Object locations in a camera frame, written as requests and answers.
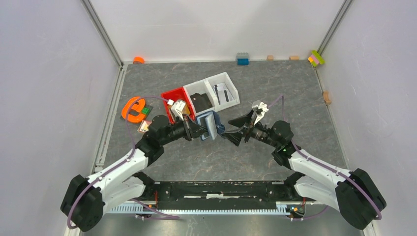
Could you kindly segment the grey VIP card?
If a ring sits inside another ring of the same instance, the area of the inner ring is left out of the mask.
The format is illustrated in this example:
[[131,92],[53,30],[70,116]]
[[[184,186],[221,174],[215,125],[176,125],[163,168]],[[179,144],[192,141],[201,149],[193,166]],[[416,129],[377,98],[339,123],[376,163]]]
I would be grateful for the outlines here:
[[208,130],[210,138],[212,140],[215,140],[218,133],[217,133],[217,126],[216,126],[214,115],[210,114],[210,115],[206,116],[205,117],[205,122],[206,122],[207,130]]

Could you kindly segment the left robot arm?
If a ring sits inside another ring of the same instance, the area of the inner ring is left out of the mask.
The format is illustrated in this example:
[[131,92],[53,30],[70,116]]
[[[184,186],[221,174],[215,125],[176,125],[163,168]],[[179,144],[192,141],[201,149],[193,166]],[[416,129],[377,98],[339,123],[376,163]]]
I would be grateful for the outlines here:
[[151,199],[154,186],[135,174],[154,163],[164,153],[164,145],[182,138],[192,141],[206,131],[188,116],[175,123],[164,115],[155,116],[148,131],[125,156],[95,174],[77,175],[70,181],[60,206],[67,216],[67,227],[86,232],[114,207],[137,197]]

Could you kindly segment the blue card holder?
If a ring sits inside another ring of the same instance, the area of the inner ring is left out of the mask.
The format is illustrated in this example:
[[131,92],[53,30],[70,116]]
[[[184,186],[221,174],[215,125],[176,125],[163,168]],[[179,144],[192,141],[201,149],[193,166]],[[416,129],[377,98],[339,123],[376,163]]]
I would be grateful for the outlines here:
[[207,129],[207,131],[200,136],[202,141],[209,138],[215,140],[218,135],[221,135],[226,130],[220,115],[215,111],[208,111],[196,116],[196,123]]

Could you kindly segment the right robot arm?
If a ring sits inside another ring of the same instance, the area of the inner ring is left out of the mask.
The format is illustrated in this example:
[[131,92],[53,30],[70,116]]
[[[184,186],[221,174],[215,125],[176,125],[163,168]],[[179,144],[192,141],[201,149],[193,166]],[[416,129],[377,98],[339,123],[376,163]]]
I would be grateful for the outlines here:
[[236,146],[253,138],[274,147],[275,162],[295,172],[289,178],[293,182],[284,187],[287,199],[314,199],[337,210],[351,226],[360,230],[382,219],[387,203],[366,171],[343,169],[314,157],[294,143],[288,122],[278,120],[267,127],[257,118],[258,113],[250,111],[232,119],[228,123],[236,129],[221,135]]

